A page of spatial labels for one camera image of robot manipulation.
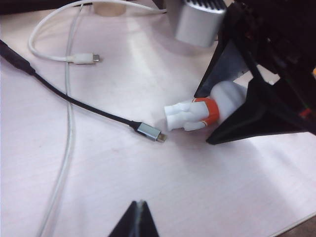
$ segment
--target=cable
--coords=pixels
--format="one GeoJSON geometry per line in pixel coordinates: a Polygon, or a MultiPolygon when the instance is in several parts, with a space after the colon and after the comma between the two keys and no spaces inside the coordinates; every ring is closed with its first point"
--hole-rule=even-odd
{"type": "Polygon", "coordinates": [[[50,14],[48,14],[46,17],[44,17],[39,23],[38,25],[34,28],[33,32],[31,33],[30,37],[29,37],[29,41],[28,41],[28,47],[30,49],[30,51],[41,58],[46,58],[46,59],[50,59],[50,60],[55,60],[55,61],[63,61],[63,62],[74,62],[76,64],[89,64],[89,63],[94,63],[95,61],[98,61],[98,55],[94,55],[92,53],[81,53],[81,54],[75,54],[72,56],[66,56],[66,57],[59,57],[59,56],[50,56],[50,55],[46,55],[44,53],[41,53],[39,51],[37,51],[34,48],[34,39],[35,36],[37,35],[39,29],[53,16],[55,16],[56,14],[58,14],[59,12],[73,7],[73,6],[77,6],[77,5],[81,5],[81,4],[86,4],[86,3],[93,3],[93,2],[110,2],[110,3],[118,3],[118,4],[124,4],[124,5],[128,5],[128,6],[134,6],[134,7],[138,7],[141,9],[145,9],[148,11],[151,11],[152,13],[165,13],[166,9],[155,9],[155,8],[151,8],[148,6],[144,6],[141,4],[137,4],[137,3],[133,3],[133,2],[129,2],[129,1],[123,1],[123,0],[80,0],[80,1],[76,1],[76,2],[72,2],[70,4],[64,5],[61,8],[54,10],[53,12],[51,12],[50,14]]]}
{"type": "Polygon", "coordinates": [[[46,81],[44,78],[42,78],[40,75],[38,75],[35,71],[35,69],[31,66],[30,62],[27,61],[25,58],[23,58],[21,55],[19,55],[17,52],[12,50],[11,48],[6,45],[2,40],[0,40],[0,55],[7,60],[10,64],[12,64],[17,69],[23,70],[24,72],[28,73],[31,76],[34,76],[39,82],[41,82],[44,86],[46,86],[49,90],[54,92],[59,97],[63,98],[64,100],[75,104],[79,107],[82,107],[83,109],[89,110],[91,112],[94,112],[96,114],[99,114],[101,116],[107,117],[109,119],[124,123],[129,125],[134,129],[135,132],[147,137],[148,139],[152,141],[160,141],[164,142],[166,140],[166,136],[161,133],[160,130],[151,127],[150,125],[147,125],[143,122],[135,122],[131,120],[127,120],[125,118],[121,118],[116,115],[112,115],[110,113],[107,113],[105,111],[102,111],[100,109],[97,109],[95,107],[92,107],[90,105],[87,105],[83,102],[80,102],[79,100],[76,100],[60,90],[58,90],[56,87],[51,85],[48,81],[46,81]]]}
{"type": "MultiPolygon", "coordinates": [[[[83,4],[80,6],[80,9],[78,13],[75,15],[73,22],[71,24],[69,36],[68,36],[68,42],[67,42],[67,49],[66,49],[66,56],[70,54],[71,51],[71,45],[74,37],[74,31],[75,31],[75,26],[77,19],[79,17],[79,14],[81,12],[81,9],[83,7],[83,4]]],[[[70,93],[70,82],[69,82],[69,63],[66,62],[65,64],[65,88],[66,88],[66,95],[71,95],[70,93]]],[[[66,147],[65,147],[65,153],[64,157],[62,160],[62,164],[60,166],[60,171],[58,173],[57,179],[55,186],[53,188],[49,203],[47,205],[47,209],[45,211],[45,214],[43,215],[43,219],[41,221],[41,224],[39,226],[39,230],[37,233],[37,237],[42,237],[44,230],[47,226],[47,222],[49,220],[49,217],[51,216],[51,213],[53,211],[54,205],[56,204],[58,195],[61,193],[63,184],[65,184],[68,171],[69,171],[69,166],[70,166],[70,153],[71,153],[71,148],[73,144],[73,133],[74,133],[74,125],[73,125],[73,108],[72,104],[70,102],[67,103],[67,142],[66,142],[66,147]]]]}

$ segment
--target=white desk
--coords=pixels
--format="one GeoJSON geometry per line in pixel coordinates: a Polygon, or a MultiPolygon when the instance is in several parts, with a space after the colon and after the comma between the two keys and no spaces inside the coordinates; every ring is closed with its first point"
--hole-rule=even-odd
{"type": "MultiPolygon", "coordinates": [[[[76,11],[51,21],[36,47],[64,55],[76,11]]],[[[31,30],[49,12],[3,16],[1,38],[64,88],[64,64],[27,49],[31,30]]],[[[178,42],[165,14],[134,17],[135,12],[102,18],[84,7],[73,52],[96,52],[103,61],[71,65],[72,95],[166,131],[163,106],[193,95],[215,47],[178,42]]],[[[107,236],[131,201],[140,199],[148,202],[162,237],[266,237],[316,211],[316,138],[308,133],[212,146],[205,142],[210,127],[167,132],[162,144],[80,108],[75,121],[72,164],[53,236],[107,236]]],[[[2,236],[35,235],[59,170],[66,127],[66,103],[1,60],[2,236]]]]}

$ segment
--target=black cable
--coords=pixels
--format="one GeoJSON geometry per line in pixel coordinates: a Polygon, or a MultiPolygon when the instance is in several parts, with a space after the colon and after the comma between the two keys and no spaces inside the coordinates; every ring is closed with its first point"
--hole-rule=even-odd
{"type": "Polygon", "coordinates": [[[134,129],[137,133],[147,137],[148,139],[152,141],[159,141],[164,142],[166,140],[166,135],[162,134],[159,129],[156,129],[148,124],[145,124],[143,122],[135,122],[131,121],[116,115],[112,115],[110,113],[104,112],[102,110],[99,110],[95,107],[92,107],[90,105],[87,105],[83,102],[80,102],[79,100],[76,100],[65,93],[58,90],[56,87],[54,87],[52,84],[50,84],[48,81],[46,81],[44,78],[42,78],[40,75],[38,75],[35,71],[35,69],[31,66],[30,62],[27,61],[25,58],[23,58],[21,55],[19,55],[17,52],[13,51],[11,48],[6,45],[2,40],[0,40],[0,55],[5,58],[10,64],[15,66],[16,68],[23,70],[24,72],[28,73],[31,76],[34,76],[40,83],[42,83],[44,86],[46,86],[49,90],[54,92],[59,97],[63,98],[64,100],[67,100],[68,102],[77,105],[81,108],[84,108],[86,110],[89,110],[91,112],[94,112],[98,115],[101,115],[103,117],[115,120],[117,122],[124,123],[134,129]]]}
{"type": "Polygon", "coordinates": [[[15,66],[16,68],[18,68],[20,70],[23,70],[24,72],[28,73],[31,76],[34,76],[44,86],[46,86],[49,90],[51,90],[56,95],[58,95],[61,98],[63,98],[64,100],[67,100],[68,102],[70,102],[70,103],[72,103],[74,105],[82,107],[82,108],[84,108],[86,110],[89,110],[89,111],[94,112],[96,114],[99,114],[101,116],[104,116],[104,117],[107,117],[109,119],[115,120],[117,122],[121,122],[121,123],[124,123],[126,125],[129,125],[134,130],[136,130],[139,127],[140,122],[135,122],[135,121],[131,121],[131,120],[128,120],[128,119],[125,119],[125,118],[121,118],[121,117],[116,116],[116,115],[112,115],[110,113],[107,113],[105,111],[99,110],[99,109],[97,109],[95,107],[87,105],[87,104],[85,104],[83,102],[80,102],[80,101],[78,101],[78,100],[76,100],[76,99],[64,94],[63,92],[58,90],[56,87],[54,87],[52,84],[50,84],[48,81],[46,81],[44,78],[42,78],[39,74],[37,74],[35,69],[31,66],[29,61],[27,61],[21,55],[19,55],[18,53],[13,51],[11,48],[9,48],[9,46],[6,45],[6,43],[4,43],[2,40],[0,40],[0,55],[3,58],[5,58],[10,64],[15,66]]]}
{"type": "Polygon", "coordinates": [[[63,99],[67,100],[68,102],[74,104],[74,105],[77,105],[79,107],[82,107],[86,110],[89,110],[91,112],[94,112],[96,114],[99,114],[101,116],[104,116],[104,117],[107,117],[109,119],[112,119],[112,120],[115,120],[115,121],[118,121],[118,122],[121,122],[121,123],[125,123],[129,126],[133,126],[133,124],[135,123],[134,121],[130,121],[128,119],[125,119],[125,118],[121,118],[119,116],[116,116],[116,115],[112,115],[112,114],[109,114],[105,111],[102,111],[102,110],[99,110],[95,107],[92,107],[90,105],[87,105],[83,102],[80,102],[66,94],[64,94],[63,92],[61,92],[60,90],[58,90],[56,87],[54,87],[52,84],[50,84],[48,81],[46,81],[44,78],[42,78],[40,75],[38,75],[37,73],[34,73],[33,76],[38,80],[40,81],[43,85],[45,85],[49,90],[51,90],[52,92],[54,92],[56,95],[62,97],[63,99]]]}

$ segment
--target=metal casing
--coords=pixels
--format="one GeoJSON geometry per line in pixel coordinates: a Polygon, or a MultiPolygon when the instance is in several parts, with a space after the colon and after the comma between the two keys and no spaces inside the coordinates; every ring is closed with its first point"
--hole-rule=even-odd
{"type": "Polygon", "coordinates": [[[222,0],[166,0],[167,14],[176,39],[210,47],[226,13],[222,0]]]}

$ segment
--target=astronaut figurine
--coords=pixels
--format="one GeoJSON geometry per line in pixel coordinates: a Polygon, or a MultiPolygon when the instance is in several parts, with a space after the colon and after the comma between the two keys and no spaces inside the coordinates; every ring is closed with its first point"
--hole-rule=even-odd
{"type": "Polygon", "coordinates": [[[165,106],[168,130],[183,127],[186,131],[192,131],[214,122],[221,124],[245,99],[246,88],[233,81],[222,81],[212,88],[210,98],[196,98],[165,106]]]}

